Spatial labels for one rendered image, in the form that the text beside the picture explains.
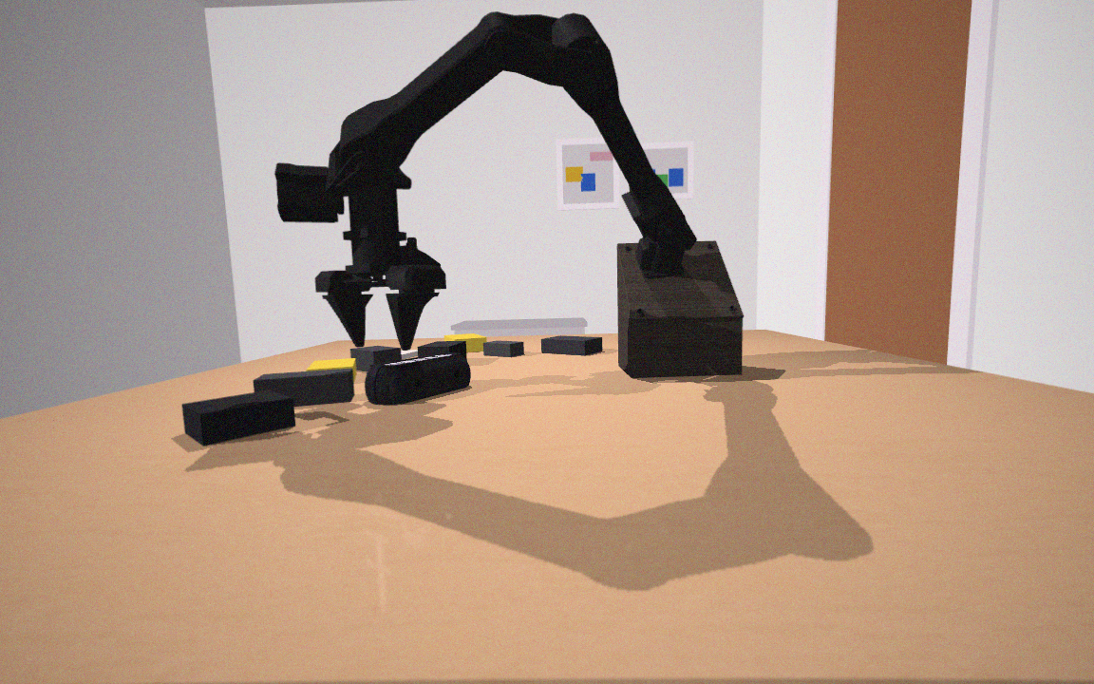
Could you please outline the dark grey rounded unit with white label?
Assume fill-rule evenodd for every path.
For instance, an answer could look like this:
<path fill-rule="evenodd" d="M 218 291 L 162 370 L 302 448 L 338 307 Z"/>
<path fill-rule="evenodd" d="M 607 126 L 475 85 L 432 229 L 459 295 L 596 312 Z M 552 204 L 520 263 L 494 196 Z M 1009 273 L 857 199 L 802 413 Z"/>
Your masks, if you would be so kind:
<path fill-rule="evenodd" d="M 472 370 L 462 353 L 431 353 L 370 367 L 368 399 L 376 406 L 398 406 L 468 387 Z"/>

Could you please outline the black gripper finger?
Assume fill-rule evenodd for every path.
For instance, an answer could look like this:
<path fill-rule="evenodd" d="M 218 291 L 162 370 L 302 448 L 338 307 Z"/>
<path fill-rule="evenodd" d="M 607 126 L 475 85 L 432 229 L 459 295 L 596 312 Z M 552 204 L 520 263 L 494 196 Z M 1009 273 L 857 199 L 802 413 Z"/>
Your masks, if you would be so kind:
<path fill-rule="evenodd" d="M 429 300 L 440 292 L 407 292 L 407 294 L 386 294 L 389 303 L 392 323 L 398 334 L 403 351 L 411 350 L 414 333 L 418 328 L 423 308 Z"/>
<path fill-rule="evenodd" d="M 322 295 L 340 318 L 357 348 L 365 346 L 366 306 L 373 294 Z"/>

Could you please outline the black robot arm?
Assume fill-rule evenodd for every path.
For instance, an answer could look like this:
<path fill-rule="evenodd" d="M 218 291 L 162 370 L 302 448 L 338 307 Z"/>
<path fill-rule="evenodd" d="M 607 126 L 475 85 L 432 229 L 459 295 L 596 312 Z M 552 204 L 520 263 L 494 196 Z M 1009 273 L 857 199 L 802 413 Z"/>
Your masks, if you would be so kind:
<path fill-rule="evenodd" d="M 283 222 L 338 222 L 348 198 L 350 222 L 399 224 L 398 189 L 412 187 L 400 167 L 414 143 L 501 72 L 563 86 L 589 114 L 629 184 L 621 198 L 641 231 L 635 260 L 643 276 L 682 276 L 680 260 L 696 237 L 635 136 L 620 103 L 612 51 L 585 14 L 484 14 L 411 83 L 349 114 L 329 167 L 279 161 L 279 217 Z"/>

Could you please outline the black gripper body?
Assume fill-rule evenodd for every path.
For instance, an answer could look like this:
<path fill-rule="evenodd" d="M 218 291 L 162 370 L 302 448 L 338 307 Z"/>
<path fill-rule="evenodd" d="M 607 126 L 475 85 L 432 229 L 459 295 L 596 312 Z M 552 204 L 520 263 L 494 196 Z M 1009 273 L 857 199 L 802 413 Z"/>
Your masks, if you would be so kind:
<path fill-rule="evenodd" d="M 350 231 L 344 231 L 344 239 L 351 239 L 353 265 L 346 270 L 323 270 L 315 278 L 316 292 L 361 295 L 376 287 L 389 287 L 407 294 L 446 289 L 442 267 L 401 265 L 400 241 L 405 241 L 406 233 L 399 231 L 398 222 L 354 221 Z"/>

